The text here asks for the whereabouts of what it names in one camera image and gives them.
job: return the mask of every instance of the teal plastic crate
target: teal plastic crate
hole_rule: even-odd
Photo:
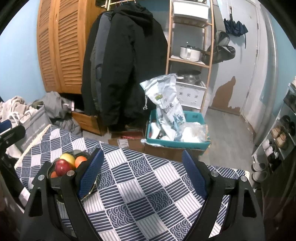
[[[202,125],[205,124],[205,120],[202,117],[201,113],[197,113],[193,111],[184,111],[184,115],[187,122],[198,122]],[[151,123],[154,120],[156,120],[156,110],[152,110],[150,113],[150,119],[149,119],[147,134],[146,134],[147,143],[159,144],[159,145],[170,147],[170,148],[184,148],[184,149],[188,148],[188,149],[199,149],[199,150],[206,150],[211,144],[211,141],[207,141],[203,143],[192,143],[192,142],[176,142],[176,141],[164,141],[159,139],[151,139],[149,138],[149,135],[151,132]]]

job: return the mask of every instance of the white plastic basket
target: white plastic basket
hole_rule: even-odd
[[[199,85],[177,82],[177,99],[180,101],[182,106],[200,110],[206,89],[207,88],[202,81]]]
[[[209,18],[209,6],[199,2],[173,0],[174,16],[198,19],[204,22]]]

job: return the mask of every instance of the rice bag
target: rice bag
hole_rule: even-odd
[[[180,141],[180,126],[186,122],[177,99],[176,79],[176,74],[168,74],[140,83],[146,96],[156,104],[156,120],[163,136],[168,136],[171,141]]]

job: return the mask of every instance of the plastic bag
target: plastic bag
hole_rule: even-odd
[[[207,125],[198,122],[186,122],[180,126],[182,137],[181,142],[202,143],[208,141]]]
[[[180,141],[180,126],[186,122],[181,103],[177,99],[176,74],[162,75],[140,83],[146,96],[156,104],[156,120],[163,136]]]

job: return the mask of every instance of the blue and white patterned tablecloth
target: blue and white patterned tablecloth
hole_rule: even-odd
[[[98,174],[97,191],[83,200],[83,206],[102,239],[183,240],[204,200],[194,191],[182,163],[75,136],[51,125],[16,164],[16,172],[31,190],[32,180],[44,162],[53,162],[72,150],[92,153],[97,147],[103,149],[105,159]],[[224,177],[249,176],[243,170],[208,168]],[[211,236],[221,229],[228,199],[223,198]],[[63,223],[71,226],[64,204],[58,206]]]

